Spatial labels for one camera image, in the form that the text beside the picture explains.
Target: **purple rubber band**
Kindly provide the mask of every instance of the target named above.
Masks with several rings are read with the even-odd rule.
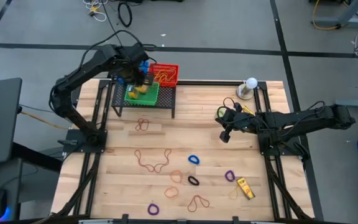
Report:
[[[233,179],[229,179],[228,175],[231,174],[233,176]],[[227,181],[233,182],[236,179],[236,176],[234,176],[234,172],[232,170],[229,170],[225,173],[224,178],[226,178]]]
[[[152,207],[156,208],[157,211],[156,211],[156,212],[151,212],[150,209],[151,209]],[[149,215],[158,215],[158,213],[160,212],[160,208],[159,208],[156,204],[151,203],[151,204],[149,205],[149,207],[147,208],[147,212],[149,213]]]

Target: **white ball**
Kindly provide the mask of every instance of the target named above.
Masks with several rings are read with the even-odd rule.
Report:
[[[256,78],[249,78],[246,81],[246,86],[248,89],[253,89],[258,85],[258,80],[256,80]]]

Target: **wooden table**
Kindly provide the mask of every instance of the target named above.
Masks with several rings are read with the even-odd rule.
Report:
[[[81,89],[77,110],[88,120],[92,117],[98,83],[99,80],[90,80]],[[267,86],[272,110],[288,113],[283,83],[267,82]],[[256,110],[254,99],[240,100],[235,90],[235,86],[178,85],[175,119],[171,119],[167,110],[124,108],[120,118],[109,110],[107,148],[101,156],[91,217],[121,218],[123,213],[128,213],[131,219],[232,220],[233,216],[238,216],[240,220],[273,220],[265,162],[259,152],[257,136],[233,131],[229,143],[219,139],[223,129],[214,116],[225,97],[233,97],[252,111]],[[150,121],[147,131],[135,130],[139,118]],[[134,155],[136,149],[141,151],[144,164],[165,163],[164,150],[171,149],[169,165],[159,174],[150,173],[138,165]],[[191,154],[200,158],[200,165],[188,162]],[[64,162],[53,212],[59,211],[77,188],[83,157],[83,154],[73,153]],[[313,217],[301,161],[295,156],[282,156],[282,164],[288,191],[303,211]],[[173,170],[183,172],[182,184],[171,180]],[[237,177],[245,177],[256,198],[248,200],[238,189],[238,198],[230,199],[228,193],[234,190],[236,183],[224,178],[228,170],[233,170]],[[195,176],[200,185],[190,185],[189,175]],[[169,186],[176,186],[179,195],[167,198],[164,191]],[[282,198],[279,191],[276,192],[280,216],[284,217]],[[210,207],[204,208],[197,201],[197,211],[189,212],[187,206],[196,194],[209,200]],[[158,215],[147,213],[150,203],[160,207]]]

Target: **concrete floor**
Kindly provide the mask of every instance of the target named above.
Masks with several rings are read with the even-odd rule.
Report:
[[[351,41],[358,28],[316,30],[309,23],[313,5],[308,1],[275,2],[289,52],[352,53]],[[0,0],[0,10],[5,3],[6,0]],[[116,2],[110,4],[116,8]],[[114,11],[109,6],[107,10],[115,24]],[[318,14],[337,15],[343,10],[343,5],[322,5]],[[281,80],[292,106],[288,71],[280,55],[282,48],[269,0],[145,1],[132,11],[134,21],[128,30],[143,43],[187,49],[150,54],[159,62],[180,65],[181,78]],[[21,103],[46,109],[51,86],[78,66],[83,53],[83,50],[68,50],[66,45],[86,48],[111,32],[107,22],[86,15],[80,0],[12,0],[0,20],[0,79],[21,77]],[[134,43],[125,34],[121,40],[124,45]],[[239,53],[237,49],[248,51]],[[289,61],[301,109],[318,100],[330,105],[335,99],[358,99],[358,58],[290,57]],[[57,125],[68,126],[54,114],[31,112]],[[308,135],[326,221],[358,223],[358,109],[350,112],[357,121],[351,129],[322,130]],[[50,149],[59,146],[57,140],[64,138],[65,131],[18,116],[15,141],[20,144],[37,151],[49,149],[46,153],[50,153],[57,150]],[[22,218],[46,216],[57,177],[46,170],[26,177],[22,191],[27,193],[21,201],[35,201],[23,203]]]

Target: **white lamp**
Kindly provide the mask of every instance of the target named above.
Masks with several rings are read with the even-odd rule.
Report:
[[[245,84],[239,85],[237,88],[237,96],[243,100],[249,100],[254,96],[254,88],[258,86],[256,78],[247,79]]]

